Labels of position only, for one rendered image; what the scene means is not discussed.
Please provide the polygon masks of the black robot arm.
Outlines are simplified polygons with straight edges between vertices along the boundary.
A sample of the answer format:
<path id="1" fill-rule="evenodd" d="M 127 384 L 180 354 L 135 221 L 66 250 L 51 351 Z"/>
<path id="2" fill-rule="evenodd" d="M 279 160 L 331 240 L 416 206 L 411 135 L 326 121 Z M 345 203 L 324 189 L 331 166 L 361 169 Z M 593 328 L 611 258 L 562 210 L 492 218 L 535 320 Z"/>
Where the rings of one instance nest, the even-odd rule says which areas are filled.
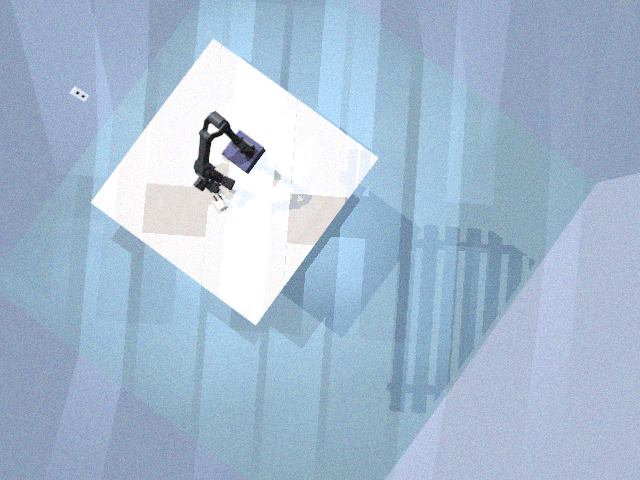
<path id="1" fill-rule="evenodd" d="M 208 132 L 209 125 L 212 124 L 217 131 Z M 210 192 L 218 193 L 220 183 L 214 182 L 211 179 L 217 177 L 217 171 L 215 166 L 209 162 L 211 141 L 225 133 L 233 142 L 231 145 L 237 149 L 241 154 L 245 154 L 251 158 L 257 151 L 255 146 L 249 142 L 245 137 L 238 137 L 237 134 L 230 128 L 230 123 L 225 120 L 217 111 L 212 112 L 204 120 L 202 130 L 199 132 L 199 154 L 198 159 L 194 163 L 194 173 L 198 178 L 192 184 L 194 187 L 203 191 L 205 188 Z M 210 181 L 208 182 L 208 180 Z"/>

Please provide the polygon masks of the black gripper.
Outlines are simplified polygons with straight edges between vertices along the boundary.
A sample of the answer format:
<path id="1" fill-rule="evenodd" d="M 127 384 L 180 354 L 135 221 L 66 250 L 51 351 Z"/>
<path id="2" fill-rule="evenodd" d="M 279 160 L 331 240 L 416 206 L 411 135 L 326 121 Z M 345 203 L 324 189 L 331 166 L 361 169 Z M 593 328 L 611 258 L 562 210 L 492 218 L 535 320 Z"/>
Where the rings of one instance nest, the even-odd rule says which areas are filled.
<path id="1" fill-rule="evenodd" d="M 217 171 L 217 170 L 216 170 Z M 220 173 L 219 171 L 217 171 L 217 177 L 215 179 L 211 179 L 217 183 L 221 182 L 221 185 L 223 185 L 224 187 L 226 187 L 229 190 L 232 190 L 234 184 L 235 184 L 235 180 L 228 177 L 228 176 L 224 176 L 224 174 Z"/>

